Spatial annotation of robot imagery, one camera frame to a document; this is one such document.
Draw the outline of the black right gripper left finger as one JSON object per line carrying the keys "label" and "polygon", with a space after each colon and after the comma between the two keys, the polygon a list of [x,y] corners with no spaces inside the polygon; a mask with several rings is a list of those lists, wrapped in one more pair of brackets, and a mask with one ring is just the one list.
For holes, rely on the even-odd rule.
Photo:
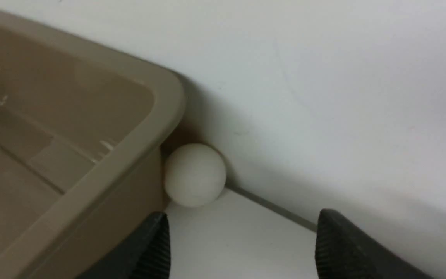
{"label": "black right gripper left finger", "polygon": [[168,279],[170,227],[164,212],[152,212],[112,251],[78,279]]}

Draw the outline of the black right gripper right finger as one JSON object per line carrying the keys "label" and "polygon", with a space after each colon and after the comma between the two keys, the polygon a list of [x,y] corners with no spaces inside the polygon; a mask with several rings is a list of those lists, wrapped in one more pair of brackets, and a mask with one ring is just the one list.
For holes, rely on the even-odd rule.
{"label": "black right gripper right finger", "polygon": [[431,278],[328,208],[317,218],[315,263],[320,279]]}

